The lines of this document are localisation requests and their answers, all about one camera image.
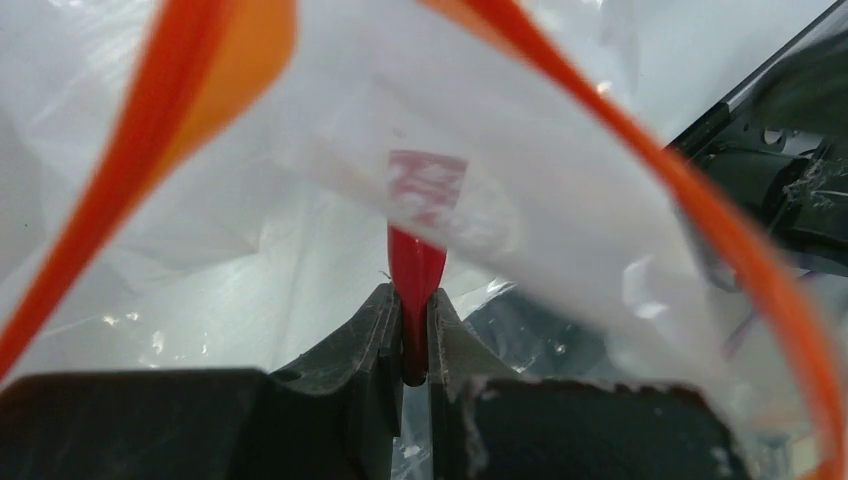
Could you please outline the clear zip top bag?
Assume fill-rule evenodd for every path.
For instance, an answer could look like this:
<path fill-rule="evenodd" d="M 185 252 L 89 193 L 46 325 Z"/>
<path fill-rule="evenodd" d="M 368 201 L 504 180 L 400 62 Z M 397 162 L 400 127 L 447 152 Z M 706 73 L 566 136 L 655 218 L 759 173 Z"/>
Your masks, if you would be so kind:
<path fill-rule="evenodd" d="M 747 479 L 843 479 L 847 274 L 671 145 L 834 2 L 5 1 L 1 394 L 279 370 L 395 290 L 395 225 L 520 377 L 685 384 Z M 392 150 L 467 163 L 446 223 Z M 387 479 L 437 479 L 397 297 Z"/>

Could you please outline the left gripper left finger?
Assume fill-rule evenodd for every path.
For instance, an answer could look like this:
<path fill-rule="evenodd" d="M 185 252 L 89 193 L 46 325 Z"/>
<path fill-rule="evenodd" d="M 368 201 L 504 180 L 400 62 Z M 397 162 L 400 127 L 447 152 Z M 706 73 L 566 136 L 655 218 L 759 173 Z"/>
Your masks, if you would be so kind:
<path fill-rule="evenodd" d="M 381 284 L 279 370 L 64 372 L 1 394 L 5 479 L 387 479 L 400 302 Z"/>

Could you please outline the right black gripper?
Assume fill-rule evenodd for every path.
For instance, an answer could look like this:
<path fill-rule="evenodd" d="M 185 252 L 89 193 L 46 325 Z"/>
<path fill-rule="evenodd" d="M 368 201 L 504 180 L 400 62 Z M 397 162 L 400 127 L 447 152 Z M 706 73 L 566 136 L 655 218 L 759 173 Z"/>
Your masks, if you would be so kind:
<path fill-rule="evenodd" d="M 847 4 L 836 1 L 671 143 L 801 269 L 847 274 Z"/>

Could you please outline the red fake chili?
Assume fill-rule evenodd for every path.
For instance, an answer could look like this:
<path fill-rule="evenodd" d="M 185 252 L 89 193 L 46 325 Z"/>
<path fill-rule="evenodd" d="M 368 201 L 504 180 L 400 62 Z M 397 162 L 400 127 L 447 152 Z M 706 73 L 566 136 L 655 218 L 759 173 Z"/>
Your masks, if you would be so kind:
<path fill-rule="evenodd" d="M 392 150 L 388 162 L 390 198 L 424 227 L 447 222 L 460 197 L 467 163 L 448 155 Z M 420 386 L 428 374 L 427 305 L 438 289 L 447 253 L 402 228 L 390 225 L 389 273 L 402 305 L 404 382 Z"/>

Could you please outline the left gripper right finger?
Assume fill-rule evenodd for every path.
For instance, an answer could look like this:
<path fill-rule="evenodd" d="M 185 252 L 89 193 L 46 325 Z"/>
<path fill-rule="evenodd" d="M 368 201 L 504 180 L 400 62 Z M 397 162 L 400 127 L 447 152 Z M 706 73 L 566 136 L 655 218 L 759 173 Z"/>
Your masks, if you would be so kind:
<path fill-rule="evenodd" d="M 747 479 L 730 428 L 685 384 L 520 377 L 427 305 L 437 479 Z"/>

